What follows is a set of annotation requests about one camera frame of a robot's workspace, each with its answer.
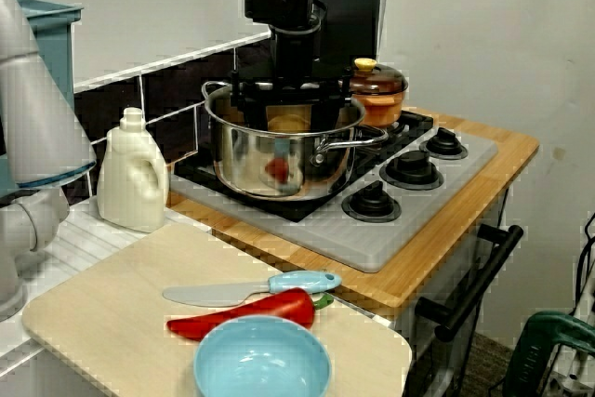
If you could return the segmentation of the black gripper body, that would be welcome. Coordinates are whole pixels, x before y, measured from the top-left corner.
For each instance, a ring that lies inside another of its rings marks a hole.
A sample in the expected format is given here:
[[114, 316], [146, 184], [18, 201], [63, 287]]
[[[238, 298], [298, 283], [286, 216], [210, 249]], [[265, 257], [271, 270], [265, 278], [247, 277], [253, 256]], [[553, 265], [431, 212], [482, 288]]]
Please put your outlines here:
[[271, 28], [268, 58], [231, 73], [231, 104], [249, 112], [272, 106], [347, 104], [350, 71], [318, 60], [318, 34], [314, 28]]

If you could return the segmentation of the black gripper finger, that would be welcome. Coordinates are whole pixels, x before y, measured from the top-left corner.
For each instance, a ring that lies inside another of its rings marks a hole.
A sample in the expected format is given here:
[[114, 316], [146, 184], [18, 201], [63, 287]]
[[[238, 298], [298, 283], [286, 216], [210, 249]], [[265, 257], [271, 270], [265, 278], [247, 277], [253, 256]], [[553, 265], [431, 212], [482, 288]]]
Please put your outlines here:
[[333, 130], [340, 105], [336, 101], [319, 101], [311, 106], [311, 130]]
[[246, 103], [243, 110], [245, 124], [258, 131], [268, 130], [266, 106], [261, 103]]

